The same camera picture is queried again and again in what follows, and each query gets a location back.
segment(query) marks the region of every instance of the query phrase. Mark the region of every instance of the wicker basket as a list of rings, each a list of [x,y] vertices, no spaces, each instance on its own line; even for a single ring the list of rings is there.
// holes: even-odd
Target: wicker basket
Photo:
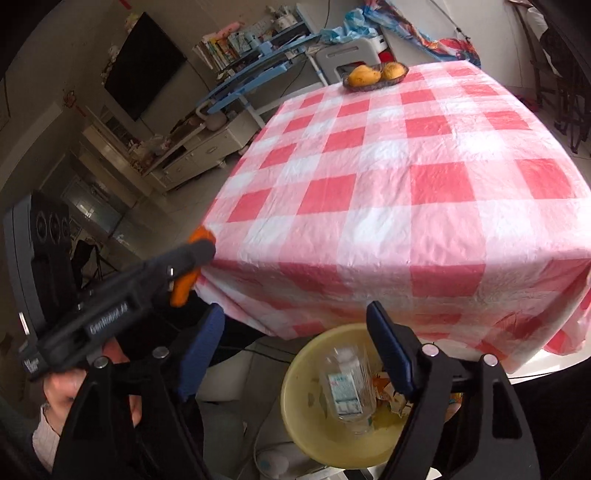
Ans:
[[[374,70],[379,70],[380,72],[386,66],[386,63],[380,63],[379,65],[371,66]],[[343,87],[347,90],[351,90],[351,92],[371,92],[373,90],[379,90],[380,88],[390,87],[392,85],[397,85],[404,80],[408,73],[408,67],[403,63],[402,66],[404,67],[404,73],[400,76],[395,78],[394,80],[380,80],[378,83],[373,83],[371,85],[365,85],[362,87],[352,87],[349,85],[349,75],[343,78]]]

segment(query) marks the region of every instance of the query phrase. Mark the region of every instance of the black tv screen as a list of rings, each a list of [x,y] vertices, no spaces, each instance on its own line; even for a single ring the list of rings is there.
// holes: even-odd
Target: black tv screen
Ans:
[[[105,89],[137,120],[186,60],[146,13],[125,40],[105,82]]]

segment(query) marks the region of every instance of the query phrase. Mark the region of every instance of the table leg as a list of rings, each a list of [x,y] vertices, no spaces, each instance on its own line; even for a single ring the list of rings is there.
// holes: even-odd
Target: table leg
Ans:
[[[316,75],[318,75],[318,78],[322,82],[322,85],[324,85],[325,87],[328,87],[329,83],[326,81],[326,77],[324,76],[324,73],[322,73],[322,70],[320,69],[320,67],[316,63],[316,59],[308,52],[306,52],[306,57],[308,57],[308,60],[310,60],[310,63],[314,67],[314,71],[316,72]]]
[[[244,105],[244,108],[248,111],[248,113],[250,113],[252,115],[255,122],[258,124],[258,126],[261,128],[265,128],[265,125],[266,125],[265,121],[261,118],[261,116],[252,107],[251,103],[246,99],[246,97],[244,97],[244,95],[240,95],[240,97],[238,97],[238,98],[240,99],[240,101],[242,102],[242,104]]]

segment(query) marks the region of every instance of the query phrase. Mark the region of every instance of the plastic bottle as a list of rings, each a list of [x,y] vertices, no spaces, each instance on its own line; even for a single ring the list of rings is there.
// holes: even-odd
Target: plastic bottle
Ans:
[[[355,434],[370,431],[376,399],[365,348],[333,348],[324,359],[320,378],[332,415]]]

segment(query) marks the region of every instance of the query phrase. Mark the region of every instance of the colorful fabric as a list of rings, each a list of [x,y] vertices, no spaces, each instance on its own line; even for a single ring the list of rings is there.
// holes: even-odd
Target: colorful fabric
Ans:
[[[363,10],[355,8],[345,14],[342,27],[322,28],[320,39],[324,43],[348,43],[358,38],[378,36],[377,25],[363,16]]]
[[[432,40],[410,23],[394,6],[392,0],[366,0],[363,15],[419,48],[425,49],[437,60],[468,60],[480,67],[480,57],[467,37],[464,36],[463,40],[457,38]]]
[[[453,355],[513,371],[589,327],[591,191],[545,126],[466,61],[283,103],[222,187],[197,291],[283,338],[379,300]]]

